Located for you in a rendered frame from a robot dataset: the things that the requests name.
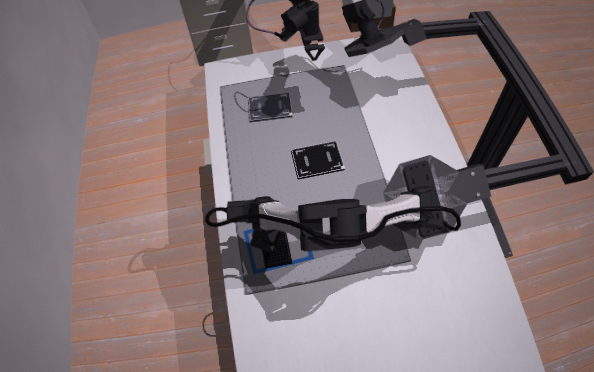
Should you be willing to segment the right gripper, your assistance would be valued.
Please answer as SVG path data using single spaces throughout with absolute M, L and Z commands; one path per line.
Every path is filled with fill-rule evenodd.
M 285 28 L 285 26 L 281 30 L 283 32 L 284 37 L 287 37 L 290 34 L 290 32 L 288 32 L 287 29 Z M 299 30 L 299 32 L 301 34 L 301 38 L 302 38 L 304 49 L 305 49 L 306 53 L 309 55 L 309 57 L 311 58 L 312 61 L 316 61 L 318 59 L 319 55 L 325 49 L 324 44 L 320 44 L 320 45 L 310 44 L 311 41 L 316 41 L 316 40 L 318 40 L 318 42 L 323 41 L 323 35 L 322 35 L 322 32 L 319 27 L 319 19 L 315 22 L 308 23 L 306 26 L 303 27 L 303 32 L 302 32 L 302 28 Z M 318 50 L 315 57 L 313 57 L 310 52 L 312 50 Z

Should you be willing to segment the blue tape outline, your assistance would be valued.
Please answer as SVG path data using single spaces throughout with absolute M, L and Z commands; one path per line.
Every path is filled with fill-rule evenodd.
M 308 257 L 304 257 L 304 258 L 300 258 L 300 259 L 296 259 L 292 261 L 292 264 L 287 264 L 287 265 L 281 265 L 281 266 L 276 266 L 276 267 L 271 267 L 271 268 L 261 268 L 261 269 L 257 269 L 256 270 L 256 266 L 255 266 L 255 262 L 254 262 L 254 257 L 253 257 L 253 253 L 252 253 L 252 249 L 251 249 L 251 245 L 250 245 L 250 240 L 249 240 L 249 233 L 253 233 L 253 229 L 250 230 L 246 230 L 244 231 L 244 236 L 245 236 L 245 240 L 246 240 L 246 245 L 247 245 L 247 249 L 248 249 L 248 254 L 249 254 L 249 258 L 250 258 L 250 262 L 251 262 L 251 267 L 252 267 L 252 271 L 253 274 L 257 274 L 257 273 L 261 273 L 261 272 L 265 272 L 265 271 L 269 271 L 269 270 L 273 270 L 273 269 L 277 269 L 277 268 L 281 268 L 281 267 L 285 267 L 285 266 L 289 266 L 292 264 L 296 264 L 296 263 L 300 263 L 300 262 L 304 262 L 304 261 L 308 261 L 311 259 L 314 259 L 313 257 L 313 253 L 312 251 L 308 251 L 309 256 Z

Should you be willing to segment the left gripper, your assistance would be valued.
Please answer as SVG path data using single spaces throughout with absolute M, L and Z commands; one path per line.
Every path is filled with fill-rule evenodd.
M 266 242 L 260 241 L 260 239 L 267 241 L 268 243 L 274 244 L 276 236 L 278 234 L 278 230 L 271 230 L 270 234 L 267 235 L 258 235 L 256 230 L 252 233 L 252 240 L 250 242 L 251 246 L 262 249 L 266 252 L 273 252 L 275 246 L 267 244 Z M 255 239 L 256 238 L 256 239 Z

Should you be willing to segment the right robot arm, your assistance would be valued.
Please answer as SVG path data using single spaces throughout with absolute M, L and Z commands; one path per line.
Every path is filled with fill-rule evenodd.
M 294 6 L 289 8 L 286 12 L 281 14 L 283 24 L 285 28 L 290 32 L 287 37 L 280 40 L 286 42 L 289 40 L 297 31 L 303 28 L 310 22 L 315 22 L 319 19 L 319 4 L 315 1 L 310 0 L 289 0 Z M 299 1 L 299 2 L 298 2 Z M 386 37 L 383 35 L 375 24 L 375 14 L 368 7 L 366 0 L 342 0 L 344 6 L 342 6 L 345 18 L 353 24 L 358 23 L 359 30 L 362 35 L 360 38 L 371 46 Z M 307 5 L 306 5 L 307 4 Z M 306 5 L 306 6 L 305 6 Z M 360 20 L 360 21 L 359 21 Z M 363 37 L 362 37 L 363 36 Z

